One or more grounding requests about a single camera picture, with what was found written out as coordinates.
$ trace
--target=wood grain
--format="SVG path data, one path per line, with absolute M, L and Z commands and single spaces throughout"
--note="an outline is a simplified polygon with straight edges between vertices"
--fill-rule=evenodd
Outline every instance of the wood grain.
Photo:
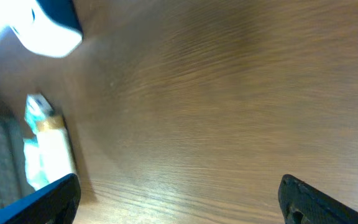
M 0 95 L 64 113 L 76 223 L 283 223 L 283 174 L 358 211 L 358 1 L 75 4 L 67 58 L 0 43 Z

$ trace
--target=brown wooden surface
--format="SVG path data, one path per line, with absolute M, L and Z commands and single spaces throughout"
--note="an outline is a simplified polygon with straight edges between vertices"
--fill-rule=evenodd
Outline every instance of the brown wooden surface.
M 65 115 L 76 223 L 283 223 L 287 173 L 358 211 L 358 1 L 75 4 L 67 58 L 0 43 L 0 95 Z

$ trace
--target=wooden table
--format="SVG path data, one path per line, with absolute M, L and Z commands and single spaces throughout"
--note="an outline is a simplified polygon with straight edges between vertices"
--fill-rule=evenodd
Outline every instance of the wooden table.
M 358 211 L 358 2 L 75 5 L 67 58 L 3 39 L 0 97 L 65 115 L 76 223 L 283 223 L 283 174 Z

